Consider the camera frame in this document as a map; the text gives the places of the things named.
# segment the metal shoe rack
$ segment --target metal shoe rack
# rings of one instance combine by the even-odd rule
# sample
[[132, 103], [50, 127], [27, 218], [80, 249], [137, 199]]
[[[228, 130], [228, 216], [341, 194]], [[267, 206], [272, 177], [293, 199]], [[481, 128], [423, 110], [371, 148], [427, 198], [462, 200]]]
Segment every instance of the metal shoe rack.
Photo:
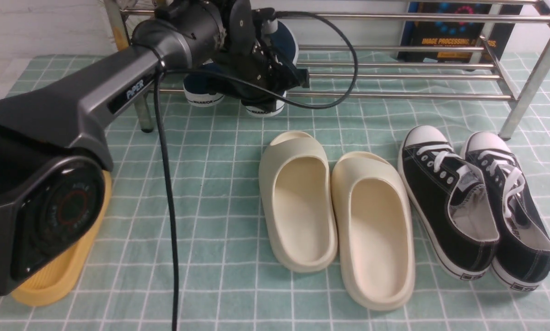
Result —
[[[163, 4], [165, 0], [157, 0], [157, 4]], [[424, 0], [426, 2], [443, 2], [444, 0]], [[487, 40], [492, 33], [495, 23], [543, 23], [550, 28], [550, 5], [549, 0], [467, 0], [466, 2], [491, 4], [490, 12], [485, 15], [479, 14], [450, 14], [450, 13], [348, 13], [348, 12], [326, 12], [320, 13], [323, 17], [332, 20], [338, 19], [378, 19], [378, 20], [399, 20], [399, 21], [431, 21], [431, 22], [474, 22], [484, 23], [481, 36], [475, 46], [457, 47], [434, 47], [434, 46], [355, 46], [358, 51], [376, 52], [470, 52], [472, 58], [470, 63], [400, 63], [400, 62], [369, 62], [359, 63], [361, 68], [416, 68], [416, 69], [460, 69], [460, 70], [489, 70], [491, 74], [361, 74], [359, 79], [370, 80], [460, 80], [460, 81], [496, 81], [502, 94], [437, 94], [437, 93], [409, 93], [409, 92], [353, 92], [353, 98], [403, 98], [403, 99], [435, 99], [435, 100], [479, 100], [479, 101], [504, 101], [510, 105], [510, 113], [504, 126], [500, 130], [500, 137], [508, 140], [523, 115], [527, 111], [534, 96], [545, 76], [550, 69], [550, 38], [544, 47], [534, 69], [529, 76], [527, 83], [520, 93], [517, 93], [511, 84], [510, 78], [505, 69], [500, 65], [494, 55], [494, 50], [488, 45]], [[153, 15], [151, 9], [120, 8], [114, 0], [104, 0], [105, 9], [109, 17], [111, 29], [119, 50], [130, 44], [126, 19], [130, 15]], [[538, 16], [526, 15], [500, 15], [502, 5], [523, 5], [533, 6], [539, 13]], [[300, 46], [301, 51], [347, 51], [345, 46]], [[491, 63], [479, 63], [483, 55], [489, 55]], [[312, 68], [350, 68], [350, 61], [300, 61], [298, 67]], [[311, 74], [313, 78], [347, 78], [350, 74]], [[161, 92], [182, 93], [183, 90], [164, 88]], [[341, 92], [327, 91], [292, 91], [290, 97], [339, 97]], [[143, 131], [153, 130], [150, 111], [144, 98], [135, 103], [136, 112]]]

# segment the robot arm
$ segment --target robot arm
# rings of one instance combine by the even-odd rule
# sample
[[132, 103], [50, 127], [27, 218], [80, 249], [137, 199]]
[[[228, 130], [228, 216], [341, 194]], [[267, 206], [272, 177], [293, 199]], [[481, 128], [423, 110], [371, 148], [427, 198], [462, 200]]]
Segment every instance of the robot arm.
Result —
[[[263, 25], [274, 14], [253, 12], [249, 0], [175, 0], [138, 25], [126, 50], [0, 100], [0, 296], [91, 228], [103, 201], [101, 170], [113, 169], [104, 130], [159, 74], [211, 58], [271, 91], [301, 84], [268, 47]], [[275, 103], [245, 86], [215, 85], [248, 102]], [[86, 206], [79, 214], [67, 203], [75, 200]]]

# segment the rack leg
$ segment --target rack leg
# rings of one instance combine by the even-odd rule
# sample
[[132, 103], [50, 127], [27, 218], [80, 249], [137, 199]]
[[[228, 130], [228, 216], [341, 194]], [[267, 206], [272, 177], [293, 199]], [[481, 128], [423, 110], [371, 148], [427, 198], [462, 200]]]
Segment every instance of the rack leg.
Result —
[[[498, 15], [500, 13], [500, 9], [502, 9], [502, 5], [494, 4], [490, 8], [489, 14]], [[481, 29], [481, 35], [485, 36], [487, 40], [490, 40], [493, 29], [494, 29], [494, 23], [484, 23], [483, 28]], [[475, 46], [481, 46], [481, 44], [482, 44], [482, 40], [480, 38], [477, 38], [477, 42]], [[469, 59], [469, 63], [479, 63], [479, 61], [481, 60], [482, 54], [483, 53], [472, 53], [471, 59]]]
[[543, 83], [545, 76], [550, 70], [550, 38], [547, 45], [544, 47], [537, 63], [534, 65], [534, 69], [529, 76], [527, 83], [522, 89], [522, 92], [518, 96], [516, 102], [513, 102], [510, 106], [512, 111], [508, 115], [508, 118], [504, 122], [504, 126], [500, 130], [500, 138], [509, 140], [520, 123], [523, 115], [527, 112], [528, 107], [538, 92], [540, 85]]
[[[111, 25], [111, 31], [114, 34], [115, 45], [118, 51], [121, 51], [130, 45], [128, 32], [124, 25], [124, 17], [120, 12], [120, 7], [117, 6], [113, 0], [104, 0], [104, 4], [107, 17], [109, 18], [109, 24]], [[140, 122], [140, 129], [143, 132], [153, 132], [153, 122], [144, 97], [138, 97], [138, 99], [134, 101], [134, 108], [136, 109], [138, 122]]]

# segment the black cable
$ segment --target black cable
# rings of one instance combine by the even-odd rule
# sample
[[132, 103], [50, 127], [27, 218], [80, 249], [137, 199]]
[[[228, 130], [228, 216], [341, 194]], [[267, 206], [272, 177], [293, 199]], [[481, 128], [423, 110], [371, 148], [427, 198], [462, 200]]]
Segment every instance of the black cable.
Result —
[[296, 106], [296, 107], [299, 107], [299, 108], [304, 108], [304, 109], [327, 109], [327, 108], [332, 108], [336, 105], [339, 105], [344, 100], [346, 100], [350, 96], [351, 92], [353, 92], [353, 89], [355, 88], [355, 84], [357, 84], [357, 78], [358, 78], [358, 75], [359, 75], [359, 60], [357, 59], [357, 52], [355, 51], [355, 47], [353, 47], [353, 44], [350, 43], [347, 36], [344, 35], [343, 32], [340, 31], [340, 29], [338, 29], [336, 27], [336, 25], [332, 24], [332, 22], [328, 21], [324, 17], [320, 17], [320, 16], [316, 15], [315, 13], [296, 12], [296, 11], [293, 11], [293, 12], [277, 12], [276, 17], [277, 18], [280, 18], [280, 17], [312, 17], [312, 18], [315, 18], [315, 19], [317, 19], [321, 22], [324, 22], [326, 25], [328, 25], [329, 27], [334, 29], [334, 31], [336, 31], [336, 33], [338, 33], [338, 35], [344, 40], [344, 42], [349, 47], [349, 51], [353, 55], [353, 63], [355, 64], [355, 69], [354, 69], [355, 71], [353, 73], [353, 80], [351, 81], [351, 84], [350, 84], [349, 88], [343, 94], [342, 97], [340, 97], [338, 100], [336, 100], [332, 103], [308, 105], [306, 103], [297, 103], [296, 101], [289, 100], [288, 98], [280, 96], [279, 94], [277, 94], [275, 92], [272, 92], [272, 91], [269, 91], [266, 88], [256, 86], [255, 84], [252, 84], [250, 82], [244, 81], [240, 78], [237, 78], [237, 77], [234, 77], [234, 76], [231, 76], [231, 75], [228, 75], [228, 74], [216, 73], [216, 72], [206, 71], [206, 70], [201, 70], [201, 69], [170, 69], [170, 70], [166, 71], [166, 74], [203, 74], [203, 75], [222, 78], [222, 79], [225, 79], [225, 80], [234, 81], [234, 82], [237, 82], [239, 84], [243, 84], [243, 85], [255, 88], [256, 90], [259, 90], [259, 91], [264, 92], [266, 94], [269, 94], [270, 96], [272, 96], [273, 98], [275, 98], [277, 100], [281, 100], [281, 101], [283, 101], [287, 104], [290, 104], [290, 105], [293, 105], [293, 106]]
[[169, 212], [169, 220], [171, 225], [171, 247], [172, 247], [172, 270], [173, 270], [173, 287], [174, 292], [172, 296], [172, 326], [171, 329], [176, 331], [177, 330], [177, 322], [178, 322], [178, 306], [179, 306], [179, 258], [178, 258], [178, 247], [177, 247], [177, 220], [175, 216], [175, 202], [172, 192], [172, 177], [171, 177], [171, 170], [169, 166], [168, 161], [168, 150], [166, 148], [166, 134], [163, 124], [163, 119], [161, 117], [160, 112], [160, 84], [163, 81], [163, 78], [168, 74], [205, 74], [209, 76], [219, 77], [230, 81], [235, 81], [240, 84], [244, 84], [246, 86], [250, 86], [252, 88], [256, 88], [257, 90], [260, 90], [266, 94], [269, 94], [273, 96], [277, 100], [284, 101], [285, 103], [288, 103], [290, 105], [294, 105], [296, 107], [300, 108], [306, 108], [306, 109], [327, 109], [334, 107], [340, 103], [342, 103], [346, 98], [348, 98], [353, 91], [353, 88], [355, 88], [355, 84], [357, 82], [357, 75], [359, 71], [359, 63], [357, 59], [357, 52], [355, 51], [355, 48], [350, 43], [349, 39], [343, 34], [340, 29], [336, 27], [336, 25], [332, 24], [327, 19], [320, 17], [316, 14], [310, 13], [310, 12], [279, 12], [277, 13], [277, 17], [313, 17], [315, 19], [318, 19], [319, 21], [322, 21], [326, 23], [326, 25], [330, 26], [334, 31], [338, 33], [338, 35], [346, 42], [347, 46], [349, 47], [349, 50], [351, 54], [353, 55], [353, 61], [355, 63], [355, 72], [353, 74], [353, 80], [347, 90], [347, 92], [344, 93], [342, 97], [340, 97], [338, 100], [327, 103], [327, 104], [313, 104], [308, 105], [305, 103], [297, 103], [295, 101], [289, 100], [287, 98], [284, 98], [283, 96], [280, 96], [279, 94], [275, 92], [271, 92], [265, 88], [262, 88], [260, 86], [256, 86], [255, 84], [251, 84], [247, 81], [241, 80], [240, 78], [230, 76], [227, 74], [222, 73], [215, 73], [212, 71], [205, 71], [205, 70], [199, 70], [199, 69], [171, 69], [167, 71], [159, 71], [155, 77], [155, 92], [154, 95], [154, 103], [155, 103], [155, 116], [157, 120], [157, 126], [159, 128], [159, 140], [161, 145], [161, 155], [163, 158], [163, 170], [164, 170], [164, 178], [165, 178], [165, 186], [166, 186], [166, 199], [168, 202], [168, 212]]
[[171, 224], [171, 248], [172, 248], [172, 272], [173, 286], [172, 293], [172, 326], [171, 329], [176, 331], [178, 307], [179, 307], [179, 257], [177, 251], [177, 220], [175, 217], [175, 202], [172, 194], [171, 170], [168, 161], [168, 150], [166, 148], [166, 135], [164, 130], [163, 119], [160, 111], [160, 84], [164, 78], [164, 73], [159, 72], [155, 77], [155, 116], [157, 118], [157, 126], [159, 128], [159, 140], [161, 143], [161, 154], [163, 156], [163, 170], [166, 185], [166, 199], [168, 202], [168, 216]]

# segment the white wall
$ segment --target white wall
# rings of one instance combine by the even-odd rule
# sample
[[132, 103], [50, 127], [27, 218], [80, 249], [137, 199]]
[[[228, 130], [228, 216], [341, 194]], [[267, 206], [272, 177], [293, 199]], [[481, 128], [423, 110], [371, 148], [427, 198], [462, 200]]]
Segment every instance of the white wall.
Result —
[[[99, 0], [0, 0], [0, 58], [43, 54], [109, 54], [109, 27]], [[396, 0], [252, 0], [254, 7], [307, 11], [403, 12]], [[528, 6], [523, 14], [536, 14]], [[339, 37], [316, 21], [292, 21], [302, 44], [342, 44]], [[392, 45], [399, 42], [401, 23], [340, 21], [353, 44]], [[548, 36], [544, 25], [519, 24], [507, 52], [540, 51]]]
[[[538, 15], [538, 13], [532, 6], [524, 6], [521, 15]], [[517, 24], [505, 52], [540, 52], [549, 40], [549, 36], [550, 29], [544, 24]]]
[[0, 0], [0, 58], [109, 54], [97, 0]]

